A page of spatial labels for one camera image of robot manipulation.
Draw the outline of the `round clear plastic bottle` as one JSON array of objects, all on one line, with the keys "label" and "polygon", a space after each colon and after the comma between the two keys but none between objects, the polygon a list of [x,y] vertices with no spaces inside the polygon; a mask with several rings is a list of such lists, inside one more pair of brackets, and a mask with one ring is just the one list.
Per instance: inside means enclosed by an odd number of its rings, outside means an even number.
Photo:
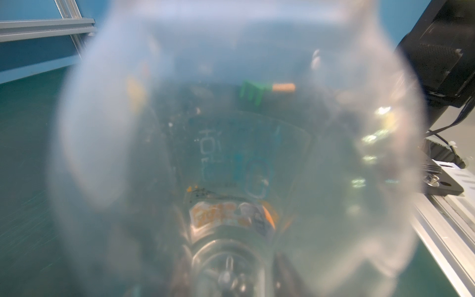
[{"label": "round clear plastic bottle", "polygon": [[[113,1],[69,73],[49,199],[85,297],[390,297],[421,94],[378,1]],[[245,81],[293,83],[255,106]]]}]

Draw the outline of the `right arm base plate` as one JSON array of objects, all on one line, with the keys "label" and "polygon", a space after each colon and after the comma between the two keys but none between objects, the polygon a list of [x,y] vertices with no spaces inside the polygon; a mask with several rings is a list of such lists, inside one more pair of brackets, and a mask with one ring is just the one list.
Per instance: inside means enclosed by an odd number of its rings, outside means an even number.
[{"label": "right arm base plate", "polygon": [[423,193],[433,196],[459,196],[463,187],[445,170],[465,168],[465,162],[448,146],[425,139],[421,150],[426,158],[423,162]]}]

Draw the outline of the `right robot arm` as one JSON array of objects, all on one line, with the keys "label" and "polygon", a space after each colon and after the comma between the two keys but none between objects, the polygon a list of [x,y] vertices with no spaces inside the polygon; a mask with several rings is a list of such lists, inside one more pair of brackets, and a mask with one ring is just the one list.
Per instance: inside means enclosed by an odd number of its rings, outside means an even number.
[{"label": "right robot arm", "polygon": [[423,89],[427,126],[450,106],[466,118],[475,107],[474,1],[431,1],[398,49]]}]

